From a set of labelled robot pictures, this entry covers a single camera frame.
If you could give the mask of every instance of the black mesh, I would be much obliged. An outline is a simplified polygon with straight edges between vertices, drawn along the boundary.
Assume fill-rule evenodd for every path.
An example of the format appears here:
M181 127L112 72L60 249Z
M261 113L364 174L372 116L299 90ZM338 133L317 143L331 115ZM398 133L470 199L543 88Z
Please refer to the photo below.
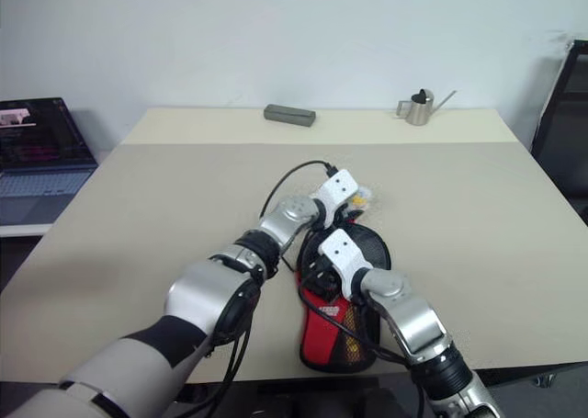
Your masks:
M342 228L361 249L374 267L390 269L391 260L388 247L373 230L351 222L342 222L336 228ZM320 266L319 245L334 229L316 232L305 239L298 260L298 270L304 278L311 271L311 264ZM305 285L312 293L326 302L332 303L341 296L341 279L329 266L322 270L321 277L311 278ZM379 343L379 315L367 306L350 305L342 324L360 336L366 336L371 342ZM302 361L309 367L325 372L350 373L364 370L371 366L376 357L365 346L343 332L339 332L331 352L329 363L319 366L301 353Z

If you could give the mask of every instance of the cable connector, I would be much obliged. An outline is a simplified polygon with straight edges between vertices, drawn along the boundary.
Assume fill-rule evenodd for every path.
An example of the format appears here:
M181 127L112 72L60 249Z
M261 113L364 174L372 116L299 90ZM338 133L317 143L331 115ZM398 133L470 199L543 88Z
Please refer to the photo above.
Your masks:
M324 166L327 169L327 176L329 176L329 177L333 177L339 172L339 169L332 164L325 163Z
M311 194L311 198L322 202L325 209L324 228L333 225L335 212L352 197L359 185L345 169L322 183L321 187Z

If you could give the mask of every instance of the laptop keyboard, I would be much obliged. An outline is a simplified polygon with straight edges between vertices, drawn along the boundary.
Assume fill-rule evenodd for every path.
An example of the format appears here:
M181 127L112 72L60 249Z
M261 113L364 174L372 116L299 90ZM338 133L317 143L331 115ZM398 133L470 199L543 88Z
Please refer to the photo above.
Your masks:
M47 175L3 175L0 177L0 198L74 195L91 172Z

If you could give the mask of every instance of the robotic arm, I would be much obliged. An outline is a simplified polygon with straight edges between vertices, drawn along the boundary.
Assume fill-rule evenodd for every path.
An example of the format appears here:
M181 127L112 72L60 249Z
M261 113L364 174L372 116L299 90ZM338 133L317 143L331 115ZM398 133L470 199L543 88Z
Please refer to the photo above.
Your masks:
M502 418L496 401L457 350L435 310L398 271L374 268L343 230L320 246L339 274L346 299L366 302L386 320L413 381L437 416Z
M35 395L11 418L148 418L161 416L198 361L237 339L279 257L305 228L328 228L357 192L346 171L316 193L285 198L256 227L210 259L190 265L171 287L164 316L108 345Z
M250 231L208 260L190 265L171 287L164 316L153 326L108 345L44 390L10 418L149 418L161 416L198 361L236 340L251 319L260 290L279 257L304 229L329 228L358 190L341 170L310 196L281 200ZM431 306L408 279L375 269L343 230L320 246L347 299L365 302L388 323L414 382L438 416L503 415L469 370Z

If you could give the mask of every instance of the beige tabletop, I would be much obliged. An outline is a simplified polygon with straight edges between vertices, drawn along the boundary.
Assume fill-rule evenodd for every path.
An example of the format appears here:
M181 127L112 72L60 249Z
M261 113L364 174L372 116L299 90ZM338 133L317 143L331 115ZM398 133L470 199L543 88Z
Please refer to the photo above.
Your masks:
M219 135L198 143L201 132L191 126L214 121L229 139L240 130L221 111L211 118L192 109L180 112L181 138L152 143L165 134L154 122L164 127L177 113L145 117L8 284L0 299L2 380L56 381L108 342L155 322L183 267L253 226L277 179L313 158L348 168L374 191L363 223L382 235L396 268L436 307L473 367L588 360L588 229L495 112L447 112L443 119L463 121L469 140L458 132L437 141L427 126L405 129L390 119L409 136L223 144ZM243 112L240 126L251 113ZM476 116L488 120L486 130L476 119L466 126ZM364 119L361 131L369 135L369 126ZM321 168L309 168L280 195L322 181ZM280 269L263 288L237 379L323 376L299 360L302 315L294 278ZM229 346L217 349L190 381L221 379L228 354ZM369 372L396 370L378 363Z

